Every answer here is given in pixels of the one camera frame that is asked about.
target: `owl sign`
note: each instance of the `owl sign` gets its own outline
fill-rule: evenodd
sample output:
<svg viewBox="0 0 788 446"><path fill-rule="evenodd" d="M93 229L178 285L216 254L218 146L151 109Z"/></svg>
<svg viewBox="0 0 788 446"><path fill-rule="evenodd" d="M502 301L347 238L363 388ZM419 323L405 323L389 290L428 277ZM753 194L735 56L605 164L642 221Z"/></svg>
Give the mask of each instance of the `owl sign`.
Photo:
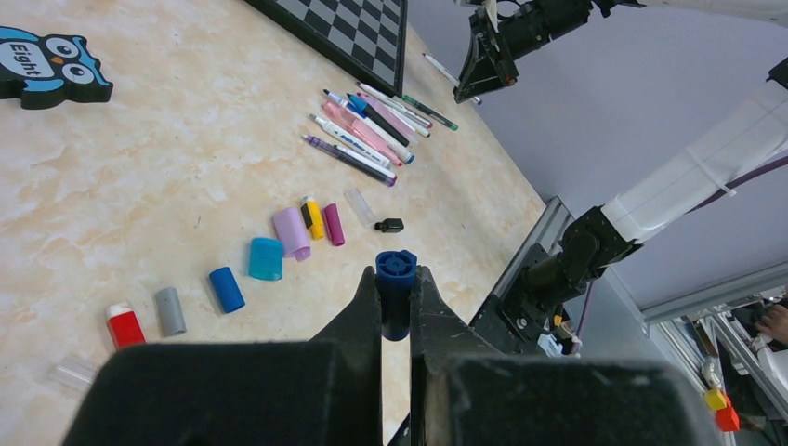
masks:
<svg viewBox="0 0 788 446"><path fill-rule="evenodd" d="M107 102L112 83L81 35L45 37L0 26L0 99L19 98L23 109L48 109L68 99Z"/></svg>

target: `yellow cap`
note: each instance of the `yellow cap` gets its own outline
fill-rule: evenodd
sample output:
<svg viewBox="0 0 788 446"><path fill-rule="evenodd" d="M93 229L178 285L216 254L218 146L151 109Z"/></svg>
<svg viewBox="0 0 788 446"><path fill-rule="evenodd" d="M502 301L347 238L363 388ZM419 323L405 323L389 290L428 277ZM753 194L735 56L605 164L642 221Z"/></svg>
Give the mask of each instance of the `yellow cap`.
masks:
<svg viewBox="0 0 788 446"><path fill-rule="evenodd" d="M728 400L725 398L722 390L718 388L706 391L703 395L703 399L706 400L706 404L708 404L712 412L720 411L728 407Z"/></svg>
<svg viewBox="0 0 788 446"><path fill-rule="evenodd" d="M312 233L312 238L320 240L325 237L325 229L322 224L322 215L318 203L311 197L304 197L301 205L301 216L304 218L304 223L307 229Z"/></svg>

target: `blue cap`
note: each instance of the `blue cap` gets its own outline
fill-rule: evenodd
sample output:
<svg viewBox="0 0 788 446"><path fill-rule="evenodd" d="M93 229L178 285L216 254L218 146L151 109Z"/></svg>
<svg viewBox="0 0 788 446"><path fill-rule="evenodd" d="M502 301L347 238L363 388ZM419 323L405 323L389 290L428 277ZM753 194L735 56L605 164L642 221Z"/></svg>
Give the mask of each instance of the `blue cap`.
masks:
<svg viewBox="0 0 788 446"><path fill-rule="evenodd" d="M366 118L367 117L366 113L364 113L362 110L360 110L358 107L356 107L352 103L348 103L348 110L358 114L362 118Z"/></svg>
<svg viewBox="0 0 788 446"><path fill-rule="evenodd" d="M416 282L416 256L408 251L385 251L374 260L375 285L380 294L383 337L401 341L411 331L411 289Z"/></svg>
<svg viewBox="0 0 788 446"><path fill-rule="evenodd" d="M214 291L217 293L217 300L225 313L232 313L246 305L243 302L241 290L238 288L238 283L232 277L232 271L229 267L222 267L208 274L208 279L214 285Z"/></svg>
<svg viewBox="0 0 788 446"><path fill-rule="evenodd" d="M353 107L357 110L364 110L367 108L367 103L356 95L348 93L348 99L350 99L350 103L353 104Z"/></svg>
<svg viewBox="0 0 788 446"><path fill-rule="evenodd" d="M249 249L249 275L261 281L274 282L282 278L282 242L258 237Z"/></svg>

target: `person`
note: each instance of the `person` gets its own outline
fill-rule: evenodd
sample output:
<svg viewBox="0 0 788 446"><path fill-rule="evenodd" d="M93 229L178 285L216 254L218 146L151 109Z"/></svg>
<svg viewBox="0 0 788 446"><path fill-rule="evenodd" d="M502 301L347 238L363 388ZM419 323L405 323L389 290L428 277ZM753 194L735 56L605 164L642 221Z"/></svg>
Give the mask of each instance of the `person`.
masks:
<svg viewBox="0 0 788 446"><path fill-rule="evenodd" d="M755 323L755 328L775 341L788 345L788 308L783 305L772 306L767 314Z"/></svg>

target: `purple cap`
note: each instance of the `purple cap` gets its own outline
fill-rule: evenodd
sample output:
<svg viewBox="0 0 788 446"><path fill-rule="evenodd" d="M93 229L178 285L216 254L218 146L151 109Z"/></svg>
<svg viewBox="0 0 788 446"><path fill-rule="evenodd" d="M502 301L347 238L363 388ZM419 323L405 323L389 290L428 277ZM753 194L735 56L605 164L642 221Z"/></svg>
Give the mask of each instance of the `purple cap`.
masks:
<svg viewBox="0 0 788 446"><path fill-rule="evenodd" d="M336 204L331 203L322 210L322 219L325 220L325 226L328 229L328 240L334 246L342 246L345 244L345 234L342 232L342 223L339 221L339 211L336 209Z"/></svg>
<svg viewBox="0 0 788 446"><path fill-rule="evenodd" d="M295 257L299 262L309 258L309 237L301 213L288 207L273 216L273 226L284 247L284 258Z"/></svg>

